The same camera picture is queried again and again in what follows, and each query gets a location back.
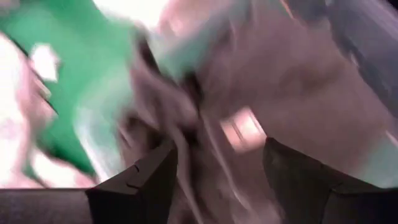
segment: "clothing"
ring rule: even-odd
[[[185,182],[194,197],[186,200],[187,190],[176,189],[170,223],[280,223],[283,209],[268,186],[262,147],[236,153],[222,121],[250,108],[268,136],[350,173],[390,114],[328,30],[309,29],[258,3],[246,21],[219,36],[195,71],[198,98],[184,81],[163,77],[141,46],[131,72],[133,117],[174,138],[179,149],[178,169],[187,175],[179,176],[180,186]],[[134,136],[125,138],[138,141]],[[136,150],[124,144],[130,156]]]

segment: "black plastic piece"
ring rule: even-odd
[[[275,139],[264,170],[286,224],[398,223],[398,190],[385,190],[335,171]]]
[[[92,189],[0,190],[0,223],[166,224],[176,173],[177,151],[164,141]]]
[[[385,0],[385,1],[391,4],[391,6],[394,7],[394,9],[398,9],[398,1],[396,0]]]

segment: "cloth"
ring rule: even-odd
[[[193,75],[199,88],[187,79],[191,91],[162,76],[150,50],[140,47],[131,72],[132,117],[176,141],[179,174],[186,176],[177,174],[169,223],[280,223],[283,208],[268,186],[261,147],[236,153],[222,121],[250,108],[268,136],[350,173],[391,117],[328,30],[309,29],[256,3],[247,20],[219,35]],[[127,143],[140,141],[138,133],[120,130],[129,161],[144,156],[134,153],[148,148]]]

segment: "green object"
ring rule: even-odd
[[[0,29],[26,52],[45,42],[61,58],[58,83],[46,83],[58,119],[39,140],[57,157],[93,173],[73,131],[76,104],[94,80],[127,67],[132,30],[106,20],[90,0],[22,0],[17,11],[0,18]]]
[[[269,2],[283,9],[278,0]],[[237,1],[190,38],[154,37],[162,70],[178,79],[184,69],[199,66],[221,18],[242,16],[246,6]],[[121,171],[114,134],[120,109],[132,100],[128,68],[137,30],[107,20],[90,0],[22,0],[18,10],[0,17],[0,29],[28,53],[43,42],[61,59],[58,83],[46,83],[58,119],[39,136],[41,147],[83,172],[97,171],[101,180]]]

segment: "green fabric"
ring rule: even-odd
[[[279,0],[268,2],[284,10]],[[197,67],[215,36],[214,30],[220,25],[217,21],[218,16],[183,44],[155,40],[152,47],[160,67],[177,79],[183,75],[183,69]],[[0,17],[0,29],[28,53],[38,42],[51,44],[58,53],[62,61],[58,83],[46,83],[58,118],[40,135],[39,143],[55,156],[93,174],[94,169],[74,130],[76,110],[79,105],[99,108],[98,114],[104,118],[97,116],[91,121],[98,123],[91,126],[93,135],[103,140],[105,147],[116,147],[115,139],[110,138],[114,134],[114,123],[101,123],[100,118],[114,118],[115,108],[121,105],[124,95],[131,95],[126,90],[129,89],[128,65],[132,61],[131,44],[137,31],[107,20],[91,0],[22,0],[18,10]],[[108,86],[108,81],[115,83]],[[116,96],[118,99],[114,100],[109,94],[112,91],[123,97]],[[107,153],[103,153],[99,157],[106,156]],[[117,160],[109,158],[109,163],[115,165],[113,161]]]
[[[17,11],[0,18],[0,29],[26,52],[45,42],[58,53],[59,83],[46,83],[58,119],[40,141],[57,157],[93,173],[73,131],[74,107],[93,80],[130,61],[131,30],[106,20],[90,0],[23,1]]]

